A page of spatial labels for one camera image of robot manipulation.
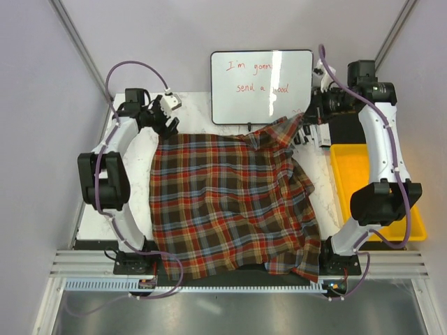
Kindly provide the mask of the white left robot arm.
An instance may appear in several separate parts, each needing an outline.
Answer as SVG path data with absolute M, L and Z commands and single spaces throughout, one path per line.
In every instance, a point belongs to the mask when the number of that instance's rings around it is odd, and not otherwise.
M 133 253 L 129 267 L 137 274 L 147 274 L 154 263 L 143 251 L 146 238 L 129 206 L 131 184 L 123 157 L 144 128 L 151 128 L 163 139 L 178 134 L 179 119 L 170 115 L 181 106 L 180 97 L 170 89 L 155 98 L 145 89 L 126 89 L 125 100 L 113 112 L 110 130 L 100 144 L 78 156 L 82 198 L 108 220 L 119 250 Z

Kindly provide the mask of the plaid long sleeve shirt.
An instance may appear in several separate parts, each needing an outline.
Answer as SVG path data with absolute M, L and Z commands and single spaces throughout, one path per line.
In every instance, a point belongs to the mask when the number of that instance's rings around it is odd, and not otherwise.
M 264 265 L 317 281 L 313 184 L 293 157 L 302 116 L 246 135 L 159 140 L 149 175 L 152 235 L 172 281 Z

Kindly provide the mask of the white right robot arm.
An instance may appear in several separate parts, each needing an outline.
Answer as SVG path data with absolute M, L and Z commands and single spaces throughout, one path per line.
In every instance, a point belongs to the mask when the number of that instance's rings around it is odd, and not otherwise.
M 397 94 L 391 82 L 380 82 L 371 60 L 348 65 L 348 83 L 319 58 L 315 72 L 321 86 L 312 91 L 305 124 L 321 125 L 343 114 L 356 114 L 362 126 L 369 157 L 368 184 L 350 200 L 351 216 L 330 238 L 330 249 L 320 257 L 321 269 L 330 275 L 345 266 L 370 235 L 393 249 L 405 247 L 411 236 L 411 208 L 420 199 L 421 184 L 412 181 L 404 163 L 397 132 Z

